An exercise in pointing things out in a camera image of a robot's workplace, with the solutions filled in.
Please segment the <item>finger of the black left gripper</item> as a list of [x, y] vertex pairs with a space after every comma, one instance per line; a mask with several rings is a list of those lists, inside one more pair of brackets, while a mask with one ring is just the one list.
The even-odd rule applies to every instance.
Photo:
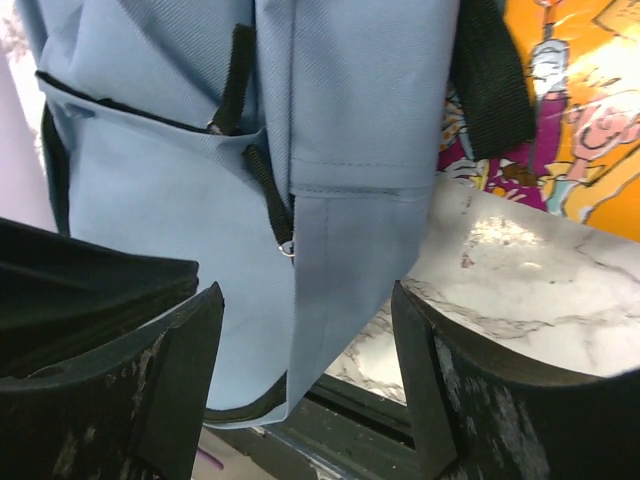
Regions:
[[191, 260], [138, 256], [1, 222], [1, 375], [25, 378], [189, 298]]

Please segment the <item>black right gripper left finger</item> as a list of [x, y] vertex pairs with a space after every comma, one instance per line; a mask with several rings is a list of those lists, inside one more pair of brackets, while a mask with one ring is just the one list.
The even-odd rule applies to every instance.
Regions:
[[213, 284], [117, 340], [2, 380], [2, 478], [190, 478], [223, 311]]

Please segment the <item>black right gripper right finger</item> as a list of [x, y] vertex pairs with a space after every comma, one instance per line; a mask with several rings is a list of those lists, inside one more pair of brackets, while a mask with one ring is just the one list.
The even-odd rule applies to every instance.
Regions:
[[510, 350], [396, 284], [396, 350], [429, 479], [635, 479], [639, 374], [596, 377]]

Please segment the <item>blue fabric backpack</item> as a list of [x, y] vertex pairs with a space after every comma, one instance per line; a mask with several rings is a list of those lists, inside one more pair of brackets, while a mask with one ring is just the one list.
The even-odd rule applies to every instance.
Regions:
[[199, 264], [205, 421], [284, 420], [415, 264], [444, 99], [534, 135], [500, 1], [20, 1], [60, 230]]

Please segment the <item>purple Roald Dahl book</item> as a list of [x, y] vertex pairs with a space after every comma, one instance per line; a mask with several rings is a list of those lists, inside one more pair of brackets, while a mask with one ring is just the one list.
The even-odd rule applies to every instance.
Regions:
[[476, 157], [461, 103], [450, 92], [439, 172], [638, 240], [638, 2], [509, 1], [504, 12], [536, 96], [536, 137]]

